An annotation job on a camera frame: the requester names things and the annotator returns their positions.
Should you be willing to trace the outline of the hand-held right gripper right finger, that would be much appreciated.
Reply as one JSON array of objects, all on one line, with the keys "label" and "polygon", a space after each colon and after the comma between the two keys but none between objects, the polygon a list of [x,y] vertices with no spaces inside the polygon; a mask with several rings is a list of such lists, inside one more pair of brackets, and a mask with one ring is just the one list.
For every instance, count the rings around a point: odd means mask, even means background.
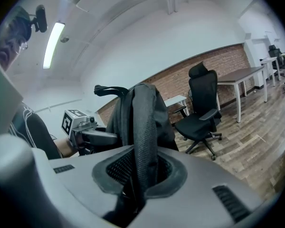
[{"label": "hand-held right gripper right finger", "polygon": [[172,165],[170,176],[146,191],[134,228],[227,228],[235,224],[214,192],[225,186],[252,213],[262,200],[246,183],[213,161],[173,150],[158,155]]}]

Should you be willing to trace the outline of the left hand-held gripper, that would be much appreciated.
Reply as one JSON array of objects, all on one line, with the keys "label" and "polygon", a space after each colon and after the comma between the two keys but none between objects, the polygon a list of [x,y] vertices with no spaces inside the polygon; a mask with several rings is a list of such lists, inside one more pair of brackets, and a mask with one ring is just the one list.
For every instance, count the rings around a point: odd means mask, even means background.
[{"label": "left hand-held gripper", "polygon": [[98,126],[95,118],[79,110],[65,110],[61,128],[67,135],[66,143],[70,148],[87,148],[93,146],[114,145],[117,135]]}]

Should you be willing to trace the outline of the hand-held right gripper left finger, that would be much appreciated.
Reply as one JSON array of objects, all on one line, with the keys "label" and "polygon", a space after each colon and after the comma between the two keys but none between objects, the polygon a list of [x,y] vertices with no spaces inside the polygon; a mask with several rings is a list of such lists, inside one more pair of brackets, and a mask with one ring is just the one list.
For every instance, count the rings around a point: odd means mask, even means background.
[{"label": "hand-held right gripper left finger", "polygon": [[66,189],[93,214],[115,225],[129,225],[132,222],[132,147],[52,160],[50,165]]}]

